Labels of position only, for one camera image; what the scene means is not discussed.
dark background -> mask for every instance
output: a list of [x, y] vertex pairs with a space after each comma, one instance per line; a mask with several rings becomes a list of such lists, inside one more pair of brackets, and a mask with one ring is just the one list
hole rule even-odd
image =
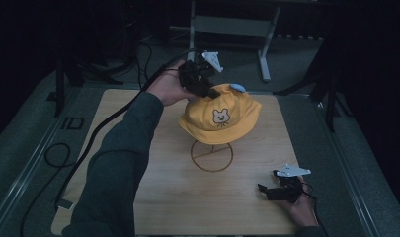
[[[59, 57], [71, 52], [105, 64], [107, 57], [119, 56], [122, 47], [115, 48], [112, 42], [124, 43], [125, 34], [129, 35], [124, 52], [131, 56], [137, 31], [134, 27], [123, 31], [121, 18], [112, 17], [122, 14], [117, 12], [122, 2], [108, 2], [94, 0], [88, 7], [87, 1], [0, 1], [0, 132], [37, 83], [55, 69]], [[164, 42], [167, 26], [189, 24], [189, 1], [126, 3], [130, 3], [127, 22], [150, 26]], [[285, 6], [276, 33], [324, 38], [312, 67], [316, 71], [340, 68], [340, 92], [400, 202], [400, 1], [347, 4], [352, 7], [346, 10]], [[269, 17], [253, 9], [257, 10], [235, 5], [218, 13]]]

hat stand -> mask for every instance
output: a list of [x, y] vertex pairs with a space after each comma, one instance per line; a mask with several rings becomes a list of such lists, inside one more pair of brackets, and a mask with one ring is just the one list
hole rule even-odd
[[[197, 143], [198, 143], [198, 141], [196, 140], [196, 141], [194, 141], [193, 145], [191, 146], [191, 159], [193, 160], [194, 164], [196, 164], [196, 166], [198, 168], [202, 169], [203, 171], [216, 173], [216, 172], [220, 172], [220, 171], [223, 171], [223, 170], [227, 169], [227, 167], [229, 167], [231, 165], [231, 162], [233, 161], [233, 147], [231, 147], [230, 143], [226, 143], [227, 147], [223, 147], [223, 148], [219, 148], [219, 149], [215, 149], [215, 145], [210, 145], [211, 146], [211, 150], [210, 151], [208, 151], [206, 153], [203, 153], [203, 154], [200, 154], [200, 155], [194, 155], [194, 147], [196, 146]], [[219, 151], [223, 151], [223, 150], [226, 150], [226, 149], [230, 149], [231, 155], [230, 155], [230, 161], [223, 168], [220, 168], [220, 169], [207, 169], [206, 167], [200, 165], [196, 161], [196, 159], [199, 159], [201, 157], [204, 157], [204, 156], [207, 156], [207, 155], [219, 152]]]

yellow cap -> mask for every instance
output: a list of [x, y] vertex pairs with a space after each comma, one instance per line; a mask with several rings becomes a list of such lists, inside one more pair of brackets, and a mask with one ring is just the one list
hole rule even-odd
[[179, 121], [196, 140], [210, 145], [232, 142], [255, 126], [262, 105], [230, 84], [214, 86], [221, 95], [188, 102]]

gray carpet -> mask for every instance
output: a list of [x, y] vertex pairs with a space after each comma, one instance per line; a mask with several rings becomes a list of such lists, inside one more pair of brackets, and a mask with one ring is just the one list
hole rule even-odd
[[[268, 56], [273, 77], [270, 83], [260, 79], [256, 50], [220, 48], [220, 63], [225, 69], [212, 77], [211, 81], [216, 84], [239, 83], [254, 93], [284, 89], [301, 80], [319, 45], [320, 41], [312, 39], [274, 39]], [[152, 49], [148, 75], [186, 48], [175, 44], [172, 47], [154, 45]], [[147, 61], [146, 47], [140, 49], [139, 58], [141, 64]], [[45, 78], [1, 135], [0, 206], [48, 129], [57, 124], [46, 144], [66, 142], [71, 148], [71, 160], [75, 160], [103, 91], [106, 88], [136, 88], [137, 72], [133, 68], [124, 75], [116, 75], [118, 80], [125, 82], [122, 86], [99, 82], [91, 79], [90, 75], [87, 77], [88, 83], [84, 88], [67, 87], [68, 98], [73, 100], [67, 104], [60, 118], [52, 117], [54, 103], [45, 100], [48, 93], [54, 90], [54, 77]], [[310, 89], [311, 86], [297, 94], [308, 94]], [[319, 199], [318, 213], [330, 236], [400, 236], [399, 206], [355, 121], [340, 114], [335, 118], [336, 133], [332, 134], [324, 124], [324, 110], [306, 97], [290, 95], [279, 97], [279, 100], [297, 159], [302, 167], [312, 170], [312, 175], [306, 177], [306, 181], [314, 187], [314, 194]], [[61, 129], [66, 118], [83, 119], [82, 129]], [[49, 152], [49, 157], [59, 164], [65, 153], [62, 147], [56, 147]], [[7, 216], [0, 236], [19, 236], [21, 219], [27, 207], [55, 172], [54, 168], [44, 163], [42, 152], [36, 156], [40, 163], [37, 164], [35, 175], [17, 205], [13, 206], [12, 213]], [[25, 236], [52, 236], [49, 228], [55, 215], [54, 198], [69, 170], [64, 169], [38, 199], [28, 216]], [[360, 216], [361, 213], [365, 214], [360, 211], [361, 204], [366, 205], [372, 221]], [[366, 232], [364, 226], [369, 222], [374, 223], [374, 227], [368, 227], [373, 231], [370, 233]]]

tripod leg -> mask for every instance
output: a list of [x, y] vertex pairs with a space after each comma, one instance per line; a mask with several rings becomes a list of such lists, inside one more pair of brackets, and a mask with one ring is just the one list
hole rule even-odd
[[331, 87], [331, 76], [327, 76], [325, 80], [320, 81], [316, 84], [316, 86], [311, 91], [309, 98], [311, 102], [321, 102], [325, 97], [326, 93], [330, 90]]
[[318, 74], [318, 75], [313, 76], [312, 78], [303, 79], [300, 82], [298, 82], [297, 84], [292, 85], [292, 86], [290, 86], [290, 87], [288, 87], [286, 89], [283, 89], [281, 91], [273, 92], [273, 95], [277, 95], [277, 96], [289, 95], [289, 94], [295, 92], [296, 90], [298, 90], [300, 88], [303, 88], [303, 87], [305, 87], [305, 86], [307, 86], [307, 85], [309, 85], [309, 84], [311, 84], [313, 82], [319, 81], [320, 78], [322, 78], [323, 76], [324, 76], [324, 74]]
[[80, 64], [82, 67], [84, 67], [86, 70], [94, 73], [95, 75], [97, 75], [100, 79], [104, 80], [105, 82], [109, 83], [109, 84], [118, 84], [118, 85], [122, 85], [123, 82], [121, 81], [117, 81], [114, 78], [108, 76], [106, 73], [98, 70], [98, 68], [92, 66], [91, 64], [81, 60], [80, 58], [73, 56], [73, 59], [76, 60], [76, 62], [78, 64]]

